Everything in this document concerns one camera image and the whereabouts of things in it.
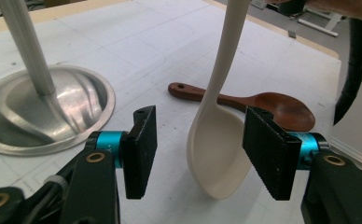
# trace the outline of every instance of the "white table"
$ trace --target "white table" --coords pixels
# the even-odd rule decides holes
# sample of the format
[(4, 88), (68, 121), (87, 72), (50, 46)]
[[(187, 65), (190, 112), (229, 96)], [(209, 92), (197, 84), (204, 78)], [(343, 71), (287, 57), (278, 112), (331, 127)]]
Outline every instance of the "white table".
[[(117, 170), (122, 223), (303, 222), (299, 206), (308, 172), (297, 172), (289, 202), (273, 200), (254, 169), (231, 197), (215, 201), (188, 170), (187, 135), (199, 104), (173, 98), (167, 86), (179, 81), (206, 87), (224, 15), (223, 8), (201, 0), (133, 0), (35, 26), (48, 64), (82, 66), (112, 84), (116, 109), (104, 130), (129, 131), (134, 110), (157, 106), (159, 146), (141, 201), (125, 199), (123, 173)], [(9, 32), (0, 32), (0, 78), (21, 69)], [(294, 96), (313, 111), (313, 132), (329, 139), (340, 69), (338, 59), (246, 21), (222, 92)], [(82, 148), (32, 158), (0, 155), (0, 187), (20, 187), (28, 197)]]

